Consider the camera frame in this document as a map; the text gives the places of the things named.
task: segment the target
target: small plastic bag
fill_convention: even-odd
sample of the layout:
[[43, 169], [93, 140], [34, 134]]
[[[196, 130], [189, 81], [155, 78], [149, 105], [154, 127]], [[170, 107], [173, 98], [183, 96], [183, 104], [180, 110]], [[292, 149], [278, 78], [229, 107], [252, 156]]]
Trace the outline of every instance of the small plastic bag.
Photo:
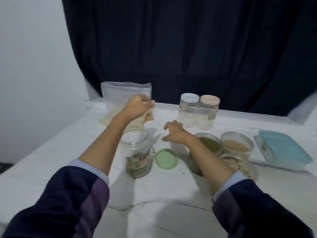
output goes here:
[[[107, 126], [135, 94], [144, 94], [151, 98], [151, 83], [138, 84], [133, 82], [103, 82], [101, 83], [102, 96], [106, 104], [108, 114], [100, 121], [101, 124]], [[143, 123], [145, 115], [131, 122], [131, 125], [139, 126]]]

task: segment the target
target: pink lid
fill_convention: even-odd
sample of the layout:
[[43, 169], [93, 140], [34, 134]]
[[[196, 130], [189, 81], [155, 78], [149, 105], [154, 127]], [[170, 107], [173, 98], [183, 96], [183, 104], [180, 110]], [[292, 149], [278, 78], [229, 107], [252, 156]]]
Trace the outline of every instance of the pink lid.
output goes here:
[[200, 101], [207, 105], [218, 105], [220, 103], [220, 98], [212, 95], [203, 95], [200, 97]]

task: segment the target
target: hand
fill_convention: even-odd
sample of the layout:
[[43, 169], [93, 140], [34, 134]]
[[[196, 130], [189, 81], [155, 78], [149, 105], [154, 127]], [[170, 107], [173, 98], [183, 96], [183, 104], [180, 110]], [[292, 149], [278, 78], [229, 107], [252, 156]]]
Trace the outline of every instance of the hand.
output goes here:
[[155, 105], [155, 101], [147, 97], [144, 94], [134, 95], [125, 107], [121, 110], [121, 114], [131, 122], [145, 114], [150, 108]]
[[176, 120], [173, 122], [167, 122], [164, 126], [164, 130], [169, 130], [169, 135], [164, 136], [162, 141], [170, 141], [173, 143], [181, 143], [184, 144], [190, 134], [185, 129], [183, 129], [183, 124], [178, 123]]

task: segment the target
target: blue plastic container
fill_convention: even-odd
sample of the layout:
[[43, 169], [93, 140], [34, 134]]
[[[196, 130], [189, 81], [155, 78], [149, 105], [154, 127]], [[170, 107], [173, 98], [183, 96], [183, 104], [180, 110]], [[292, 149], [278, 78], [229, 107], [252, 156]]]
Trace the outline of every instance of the blue plastic container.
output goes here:
[[276, 167], [305, 170], [306, 165], [313, 162], [311, 156], [284, 133], [260, 130], [257, 144], [266, 161]]

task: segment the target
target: green lid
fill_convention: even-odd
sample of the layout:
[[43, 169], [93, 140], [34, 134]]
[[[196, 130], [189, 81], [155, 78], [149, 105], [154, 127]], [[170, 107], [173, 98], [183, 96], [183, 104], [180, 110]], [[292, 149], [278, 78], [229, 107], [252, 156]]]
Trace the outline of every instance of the green lid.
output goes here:
[[178, 157], [169, 148], [161, 149], [155, 154], [155, 163], [161, 169], [173, 169], [178, 163]]

